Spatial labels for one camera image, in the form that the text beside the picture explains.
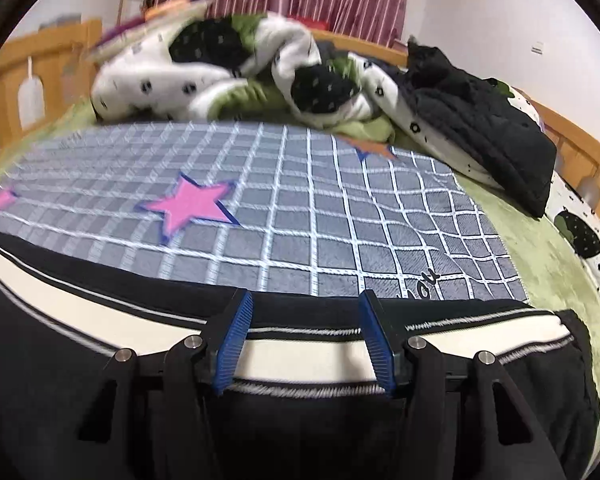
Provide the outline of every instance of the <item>wall switch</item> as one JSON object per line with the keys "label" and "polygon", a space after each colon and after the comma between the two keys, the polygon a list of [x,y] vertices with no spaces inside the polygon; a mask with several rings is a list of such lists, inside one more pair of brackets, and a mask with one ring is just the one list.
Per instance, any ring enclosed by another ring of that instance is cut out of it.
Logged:
{"label": "wall switch", "polygon": [[544,43],[542,41],[536,41],[531,45],[531,52],[540,55],[544,54]]}

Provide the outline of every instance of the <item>pillow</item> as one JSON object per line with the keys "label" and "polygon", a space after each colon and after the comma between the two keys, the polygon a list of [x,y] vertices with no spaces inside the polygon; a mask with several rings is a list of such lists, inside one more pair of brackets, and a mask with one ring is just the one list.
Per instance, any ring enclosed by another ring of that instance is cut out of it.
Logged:
{"label": "pillow", "polygon": [[545,214],[582,259],[600,294],[600,218],[555,171]]}
{"label": "pillow", "polygon": [[119,25],[116,25],[115,27],[110,28],[109,30],[106,30],[103,33],[102,37],[100,38],[100,41],[98,43],[96,43],[94,46],[101,46],[105,43],[108,43],[109,41],[113,40],[114,38],[116,38],[117,36],[119,36],[120,34],[125,32],[126,30],[129,30],[131,28],[136,28],[139,25],[144,25],[144,17],[143,16],[135,16],[126,22],[122,22]]}
{"label": "pillow", "polygon": [[177,7],[173,12],[169,12],[161,17],[149,20],[137,27],[125,30],[120,35],[113,37],[110,41],[98,44],[93,47],[86,55],[88,61],[103,64],[122,52],[129,45],[136,43],[154,30],[165,25],[176,23],[187,23],[191,20],[202,20],[205,17],[206,10],[213,0],[198,0],[191,2],[184,7]]}
{"label": "pillow", "polygon": [[154,20],[155,18],[160,18],[170,12],[180,11],[187,7],[189,3],[189,0],[167,0],[163,4],[158,4],[155,7],[147,9],[144,13],[144,18],[147,21]]}

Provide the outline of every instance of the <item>white grid pattern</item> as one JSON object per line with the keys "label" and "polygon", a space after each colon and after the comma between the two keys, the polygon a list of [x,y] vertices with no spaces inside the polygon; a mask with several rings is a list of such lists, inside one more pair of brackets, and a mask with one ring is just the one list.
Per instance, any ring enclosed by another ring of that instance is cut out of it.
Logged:
{"label": "white grid pattern", "polygon": [[[448,168],[411,152],[398,152],[400,156],[407,156],[402,162],[370,155],[362,164],[358,162],[356,165],[353,163],[357,161],[355,151],[341,140],[311,130],[285,126],[282,132],[277,132],[275,128],[267,124],[254,126],[241,123],[231,127],[215,123],[144,124],[126,128],[118,126],[114,130],[88,130],[75,138],[63,139],[60,145],[56,140],[43,142],[14,164],[0,181],[4,186],[14,186],[21,195],[18,204],[29,208],[28,214],[10,208],[3,211],[0,214],[0,230],[13,232],[15,225],[18,229],[16,233],[29,241],[33,238],[34,242],[45,247],[104,264],[111,264],[106,261],[106,249],[120,248],[123,255],[117,263],[113,263],[115,266],[160,278],[174,278],[174,266],[183,261],[182,258],[184,261],[206,262],[203,275],[193,273],[185,279],[218,283],[222,277],[223,283],[229,280],[232,284],[251,290],[281,290],[281,284],[276,282],[279,278],[273,277],[271,270],[293,271],[284,274],[288,276],[286,283],[293,285],[306,280],[306,288],[301,292],[314,295],[325,293],[323,282],[328,282],[329,276],[339,276],[354,280],[353,289],[347,289],[346,293],[339,295],[357,294],[364,288],[370,288],[368,280],[386,280],[381,283],[391,284],[387,290],[393,287],[393,296],[406,297],[408,281],[420,280],[421,272],[435,269],[432,252],[439,251],[449,256],[451,262],[473,260],[479,277],[475,276],[472,280],[482,283],[487,290],[491,290],[492,283],[504,285],[507,297],[515,297],[509,283],[519,278],[505,278],[499,266],[499,262],[508,259],[508,256],[494,254],[487,243],[488,239],[498,236],[483,232],[481,221],[485,221],[486,216],[471,200],[470,209],[456,211],[454,196],[466,195]],[[49,162],[52,162],[53,168],[43,172],[42,169]],[[157,184],[162,188],[173,185],[173,175],[166,175],[166,172],[173,173],[176,170],[185,174],[193,172],[195,180],[206,184],[216,181],[221,171],[236,176],[234,195],[224,205],[236,216],[241,226],[192,222],[215,229],[216,235],[210,250],[184,245],[189,227],[173,237],[166,246],[160,245],[157,240],[146,240],[149,228],[160,220],[151,212],[135,211],[130,207],[144,200],[158,198],[160,195],[152,187]],[[404,179],[410,175],[417,177],[418,184],[407,187]],[[262,193],[267,199],[265,202],[249,199],[247,192],[251,193],[250,196]],[[448,196],[449,211],[430,211],[427,196],[434,192]],[[64,204],[63,200],[58,200],[58,197],[68,194],[78,196],[78,201]],[[410,197],[421,197],[423,206],[407,207],[404,201]],[[122,205],[116,207],[116,201]],[[353,208],[360,211],[369,210],[369,207],[374,213],[352,213]],[[238,210],[243,215],[251,212],[253,221],[241,219]],[[45,212],[49,211],[56,215],[53,222],[43,221]],[[410,218],[414,214],[426,215],[432,228],[414,224]],[[465,215],[475,218],[479,232],[462,234],[458,219]],[[76,227],[62,220],[68,216],[79,218]],[[456,232],[442,234],[436,224],[437,218],[451,218]],[[102,227],[91,229],[96,219],[100,219]],[[131,222],[135,228],[127,235],[116,235],[116,228],[122,222]],[[338,225],[346,227],[338,231]],[[357,225],[365,228],[362,234],[356,232]],[[397,244],[392,239],[391,229],[399,226],[410,228],[414,234],[408,244]],[[247,247],[243,255],[235,253],[235,246],[230,246],[228,241],[230,236],[241,236],[236,234],[238,231],[245,236],[251,234],[249,236],[255,237],[250,239],[260,240],[256,253],[253,247]],[[431,235],[439,240],[435,247],[429,244]],[[68,241],[63,247],[54,246],[65,238]],[[446,238],[461,241],[468,254],[453,254]],[[470,240],[482,240],[489,254],[471,256],[468,247]],[[349,248],[350,263],[332,261],[325,264],[328,251],[320,248],[325,242],[335,244],[330,247]],[[296,246],[291,245],[283,251],[281,248],[286,243]],[[86,254],[78,253],[81,244],[88,245]],[[306,259],[303,259],[304,256],[300,257],[299,254],[304,254],[305,248]],[[388,250],[388,260],[382,256],[384,250]],[[403,269],[398,251],[404,254],[414,251],[415,258],[424,256],[422,268],[418,268],[417,272]],[[158,258],[157,267],[151,266],[151,254]],[[486,261],[494,263],[498,269],[498,279],[486,278],[477,265]],[[235,276],[230,273],[227,278],[227,265],[239,266],[244,271],[239,271]],[[249,268],[255,272],[251,282],[251,278],[247,280],[240,276],[240,272],[250,276]],[[455,272],[439,273],[442,276],[433,285],[439,298],[453,299],[442,285],[458,280],[466,285],[467,293],[473,297],[472,282],[465,272],[458,268]]]}

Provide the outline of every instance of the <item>bed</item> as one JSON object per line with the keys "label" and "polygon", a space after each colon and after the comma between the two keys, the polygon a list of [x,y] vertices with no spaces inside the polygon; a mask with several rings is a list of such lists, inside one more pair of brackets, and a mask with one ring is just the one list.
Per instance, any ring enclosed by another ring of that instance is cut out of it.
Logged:
{"label": "bed", "polygon": [[[75,147],[76,144],[71,142],[80,139],[76,140],[75,136],[65,138],[65,133],[82,131],[95,124],[96,117],[88,99],[82,98],[73,103],[66,103],[58,93],[58,89],[61,88],[63,69],[73,59],[77,85],[75,94],[88,94],[96,69],[93,64],[82,58],[76,58],[75,53],[93,45],[99,38],[100,30],[97,21],[47,29],[36,35],[7,43],[0,51],[0,178],[13,161],[23,156],[27,164],[35,165],[35,156],[26,159],[28,156],[26,154],[29,153],[33,143],[46,142],[45,146],[49,152],[62,149],[63,143],[66,144],[65,148]],[[403,52],[325,31],[315,31],[314,37],[316,40],[331,41],[337,48],[353,50],[364,56],[385,60],[395,66],[406,65],[407,57]],[[29,57],[33,62],[33,72],[42,80],[46,115],[35,126],[23,130],[17,115],[17,91],[26,78],[26,62]],[[544,121],[547,136],[555,143],[561,154],[560,174],[574,188],[578,188],[583,179],[589,178],[600,190],[600,143],[554,111],[534,101],[532,104]],[[224,132],[227,135],[235,131],[232,127],[223,130],[223,127],[220,124],[214,131]],[[115,126],[111,128],[104,134],[112,135]],[[265,138],[279,134],[279,130],[273,127],[264,130]],[[291,127],[288,130],[285,127],[285,131],[285,135],[291,140],[294,134],[303,135],[302,130],[292,130]],[[208,135],[206,127],[200,130],[201,138],[205,135]],[[327,144],[324,149],[331,150],[333,144],[333,153],[340,153],[340,150],[347,148],[347,144],[339,138]],[[351,151],[352,156],[360,153],[386,153],[385,145],[368,141],[355,141],[349,147],[355,149],[355,152]],[[251,147],[245,145],[243,149],[249,152]],[[408,150],[417,152],[417,146],[404,140],[398,149],[403,150],[399,156],[411,158],[407,161],[408,164],[418,166],[417,153],[406,155],[411,153]],[[444,176],[444,172],[440,173],[433,163],[432,171],[440,178]],[[36,173],[32,173],[28,178],[33,179],[35,176]],[[532,218],[520,211],[503,194],[494,192],[493,189],[461,174],[455,174],[454,178],[461,189],[464,189],[464,192],[479,204],[509,253],[514,270],[522,284],[520,292],[522,296],[516,297],[512,293],[512,298],[525,299],[531,306],[549,310],[573,309],[586,324],[592,344],[593,375],[600,396],[600,295],[584,271],[581,261],[546,217],[539,220]],[[600,198],[595,211],[600,216]],[[142,273],[139,267],[131,266],[127,270]],[[171,279],[184,279],[182,274],[166,276]],[[283,283],[292,286],[289,280]],[[317,294],[317,287],[318,285],[312,285],[310,289],[312,294]],[[416,293],[417,287],[417,283],[414,282],[408,289],[411,295]],[[335,292],[332,291],[332,294],[342,295],[342,289],[333,290]],[[600,424],[593,456],[599,449]]]}

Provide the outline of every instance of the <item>crumpled bedding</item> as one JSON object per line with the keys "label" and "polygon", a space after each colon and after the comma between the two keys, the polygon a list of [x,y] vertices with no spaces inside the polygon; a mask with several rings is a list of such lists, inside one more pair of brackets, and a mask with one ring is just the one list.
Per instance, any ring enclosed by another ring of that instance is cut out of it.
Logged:
{"label": "crumpled bedding", "polygon": [[[403,71],[354,53],[326,56],[311,31],[275,14],[169,23],[105,63],[91,93],[99,116],[149,109],[209,121],[288,111],[314,128],[395,142],[413,137],[456,171],[544,213],[555,147],[488,82],[410,43]],[[381,128],[386,138],[360,133]]]}

